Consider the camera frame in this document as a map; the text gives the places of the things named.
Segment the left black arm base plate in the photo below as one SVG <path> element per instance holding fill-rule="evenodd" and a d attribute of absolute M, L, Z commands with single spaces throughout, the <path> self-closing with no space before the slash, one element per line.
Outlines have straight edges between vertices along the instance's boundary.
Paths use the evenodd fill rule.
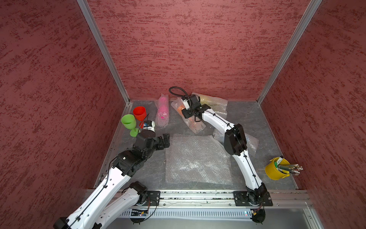
<path fill-rule="evenodd" d="M 143 193 L 139 199 L 140 206 L 158 206 L 160 202 L 161 191 L 148 190 Z"/>

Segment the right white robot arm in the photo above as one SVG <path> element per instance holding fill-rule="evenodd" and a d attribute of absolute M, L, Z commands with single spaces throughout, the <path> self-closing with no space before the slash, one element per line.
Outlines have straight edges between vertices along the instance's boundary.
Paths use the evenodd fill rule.
<path fill-rule="evenodd" d="M 249 157 L 242 125 L 233 124 L 218 115 L 210 106 L 202 105 L 197 95 L 184 95 L 181 100 L 185 106 L 182 109 L 184 118 L 193 117 L 199 121 L 205 121 L 224 135 L 224 149 L 235 159 L 245 179 L 247 201 L 252 206 L 263 205 L 267 188 L 258 176 Z"/>

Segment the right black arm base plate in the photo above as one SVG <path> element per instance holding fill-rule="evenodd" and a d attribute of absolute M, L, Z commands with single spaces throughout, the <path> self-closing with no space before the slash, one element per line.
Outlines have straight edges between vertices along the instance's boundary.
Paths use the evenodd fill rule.
<path fill-rule="evenodd" d="M 237 207 L 272 207 L 273 202 L 268 191 L 264 193 L 255 193 L 255 192 L 247 192 L 247 191 L 234 191 L 234 202 Z"/>

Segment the pink glass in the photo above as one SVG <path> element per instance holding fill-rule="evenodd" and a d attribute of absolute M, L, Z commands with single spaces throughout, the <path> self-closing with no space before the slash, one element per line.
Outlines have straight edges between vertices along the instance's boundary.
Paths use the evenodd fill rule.
<path fill-rule="evenodd" d="M 161 94 L 158 100 L 155 101 L 157 113 L 155 117 L 155 124 L 158 127 L 165 127 L 169 123 L 169 96 Z"/>

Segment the orange glass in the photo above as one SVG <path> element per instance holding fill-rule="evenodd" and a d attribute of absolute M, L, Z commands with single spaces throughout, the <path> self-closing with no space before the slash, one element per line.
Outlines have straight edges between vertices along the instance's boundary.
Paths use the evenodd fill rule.
<path fill-rule="evenodd" d="M 200 133 L 206 128 L 206 125 L 203 122 L 196 122 L 194 120 L 194 116 L 190 118 L 184 117 L 182 111 L 185 109 L 185 106 L 181 98 L 177 98 L 176 100 L 172 101 L 171 106 L 181 116 L 188 128 L 195 134 Z"/>

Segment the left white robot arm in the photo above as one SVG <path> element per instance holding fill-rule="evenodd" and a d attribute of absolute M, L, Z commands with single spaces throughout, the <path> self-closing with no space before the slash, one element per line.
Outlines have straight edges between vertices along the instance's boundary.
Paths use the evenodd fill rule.
<path fill-rule="evenodd" d="M 115 194 L 141 169 L 155 151 L 170 146 L 170 135 L 156 136 L 143 130 L 133 146 L 121 152 L 112 162 L 107 176 L 87 200 L 68 217 L 56 220 L 55 229 L 105 229 L 128 208 L 149 202 L 148 189 L 136 181 L 112 200 Z"/>

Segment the red wine glass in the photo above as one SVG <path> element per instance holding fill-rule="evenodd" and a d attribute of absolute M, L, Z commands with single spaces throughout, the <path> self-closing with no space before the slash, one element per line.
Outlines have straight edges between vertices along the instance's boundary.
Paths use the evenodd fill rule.
<path fill-rule="evenodd" d="M 147 119 L 147 116 L 148 116 L 148 114 L 146 112 L 146 108 L 143 107 L 143 106 L 136 107 L 133 110 L 133 115 L 134 115 L 135 119 L 140 122 L 139 128 L 142 129 L 144 127 L 144 123 L 145 123 L 145 121 Z"/>

